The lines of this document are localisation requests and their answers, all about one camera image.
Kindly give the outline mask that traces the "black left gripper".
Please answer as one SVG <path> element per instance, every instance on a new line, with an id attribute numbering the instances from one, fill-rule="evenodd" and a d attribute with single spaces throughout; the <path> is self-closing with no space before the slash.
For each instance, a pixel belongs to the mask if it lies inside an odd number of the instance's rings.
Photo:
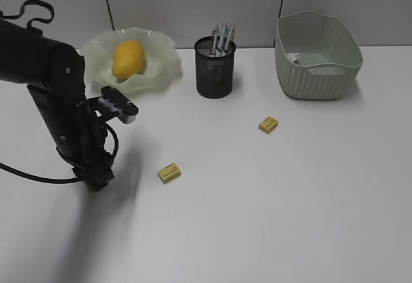
<path id="1" fill-rule="evenodd" d="M 70 164 L 73 166 L 73 173 L 80 178 L 90 191 L 97 192 L 109 185 L 114 179 L 112 166 L 115 155 L 108 151 L 103 151 L 103 157 L 92 163 L 83 163 L 74 161 Z"/>

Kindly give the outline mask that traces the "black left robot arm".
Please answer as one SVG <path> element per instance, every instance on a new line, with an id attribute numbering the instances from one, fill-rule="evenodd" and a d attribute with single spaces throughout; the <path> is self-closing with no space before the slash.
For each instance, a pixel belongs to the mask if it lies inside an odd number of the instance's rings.
<path id="1" fill-rule="evenodd" d="M 69 44 L 47 39 L 1 21 L 1 80 L 26 84 L 61 158 L 75 178 L 93 191 L 114 175 L 114 156 L 104 148 L 111 129 L 102 123 L 85 96 L 85 61 Z"/>

